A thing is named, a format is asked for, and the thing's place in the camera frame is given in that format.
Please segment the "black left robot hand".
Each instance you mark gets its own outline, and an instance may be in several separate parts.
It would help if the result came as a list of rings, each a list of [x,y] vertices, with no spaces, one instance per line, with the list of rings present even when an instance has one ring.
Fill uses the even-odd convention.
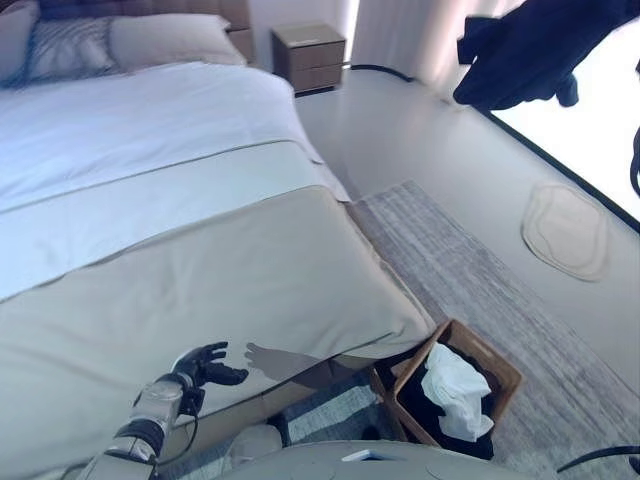
[[[232,368],[223,362],[228,345],[227,341],[223,341],[192,349],[174,362],[171,372],[188,377],[194,387],[207,383],[240,385],[249,376],[249,371]]]

